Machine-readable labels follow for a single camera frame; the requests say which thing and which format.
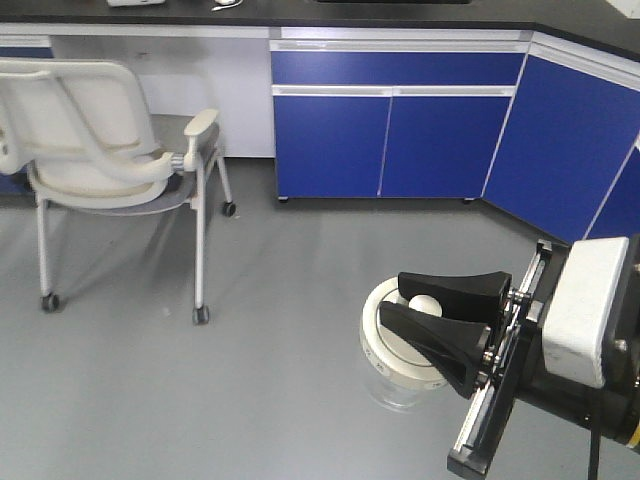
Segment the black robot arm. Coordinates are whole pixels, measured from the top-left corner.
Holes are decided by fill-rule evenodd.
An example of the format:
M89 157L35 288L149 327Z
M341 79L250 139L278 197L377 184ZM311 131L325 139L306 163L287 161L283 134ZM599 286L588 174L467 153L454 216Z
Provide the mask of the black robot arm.
M518 287L503 271L402 272L374 322L413 348L471 403L447 467L486 477L516 401L639 447L639 240L541 240Z

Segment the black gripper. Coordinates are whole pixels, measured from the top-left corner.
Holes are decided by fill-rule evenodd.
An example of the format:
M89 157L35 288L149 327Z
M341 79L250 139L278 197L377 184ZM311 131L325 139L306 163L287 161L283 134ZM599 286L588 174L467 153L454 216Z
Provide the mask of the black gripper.
M416 349L461 397L473 396L447 456L450 472L489 472L516 400L527 356L540 334L546 300L537 298L536 291L555 285L567 252L565 244L538 241L520 286L510 291L512 276L503 271L470 276L400 272L400 294L407 300L417 295L433 297L440 304L443 317L388 301L381 303L381 324ZM476 389L491 337L486 323L498 323L502 311L501 329L486 353L487 379Z

